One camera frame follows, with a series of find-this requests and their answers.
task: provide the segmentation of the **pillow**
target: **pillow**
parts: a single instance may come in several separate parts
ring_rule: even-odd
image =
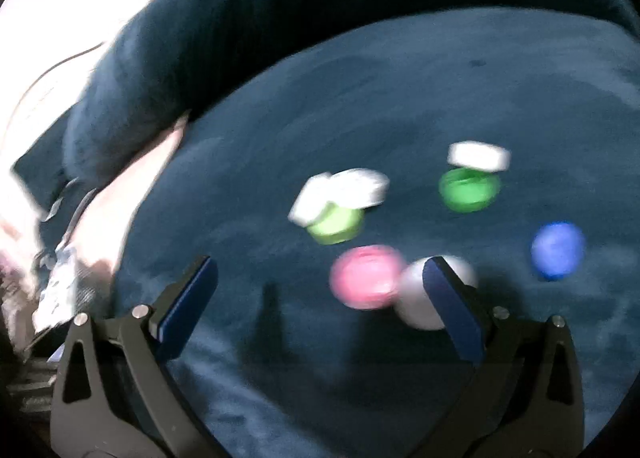
[[[302,48],[392,16],[480,5],[580,13],[640,30],[627,0],[152,0],[72,109],[66,171],[102,187],[184,111],[196,117]]]

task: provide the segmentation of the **white block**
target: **white block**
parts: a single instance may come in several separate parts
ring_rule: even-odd
[[[389,179],[372,169],[354,168],[331,178],[330,200],[347,209],[366,209],[385,199]]]
[[[507,169],[510,159],[510,152],[500,146],[464,141],[449,146],[447,161],[452,165],[495,173]]]
[[[329,205],[330,173],[309,178],[289,211],[289,220],[301,227],[315,223]]]

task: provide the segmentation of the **wire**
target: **wire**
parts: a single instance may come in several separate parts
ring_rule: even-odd
[[[68,61],[74,60],[75,58],[79,58],[80,56],[84,56],[85,54],[88,54],[94,50],[97,50],[98,48],[100,48],[102,45],[104,45],[105,42],[100,42],[97,45],[94,45],[91,48],[87,48],[86,50],[83,50],[82,52],[79,52],[77,54],[74,54],[72,56],[69,56],[68,58],[65,58],[62,61],[58,61],[55,65],[50,66],[49,68],[47,68],[42,74],[40,74],[38,76],[38,78],[29,85],[29,87],[27,88],[27,90],[25,90],[22,93],[22,96],[20,96],[20,100],[18,101],[18,104],[15,106],[14,110],[11,112],[11,114],[9,115],[9,119],[6,123],[6,128],[4,129],[4,131],[2,132],[2,140],[0,140],[0,155],[2,154],[2,151],[4,150],[4,143],[6,141],[6,136],[7,136],[7,132],[9,131],[9,128],[11,127],[12,122],[14,121],[14,117],[15,114],[17,113],[18,109],[20,108],[20,105],[22,104],[22,102],[24,101],[24,98],[27,97],[27,95],[29,94],[29,92],[31,90],[33,90],[33,87],[37,85],[37,83],[39,83],[43,77],[45,77],[49,72],[51,72],[52,70],[55,70],[57,67],[59,67],[62,64],[67,63]]]

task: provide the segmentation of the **pink ball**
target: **pink ball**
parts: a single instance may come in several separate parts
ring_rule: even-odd
[[[369,245],[345,252],[331,269],[331,290],[347,307],[375,310],[393,303],[398,295],[402,257],[391,247]]]

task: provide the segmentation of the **white ball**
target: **white ball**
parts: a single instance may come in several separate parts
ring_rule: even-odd
[[[460,281],[470,287],[478,287],[478,276],[469,263],[456,256],[447,255],[443,258]],[[442,330],[444,323],[422,285],[422,269],[429,259],[431,258],[414,261],[404,270],[400,277],[398,297],[394,307],[398,317],[412,328]]]

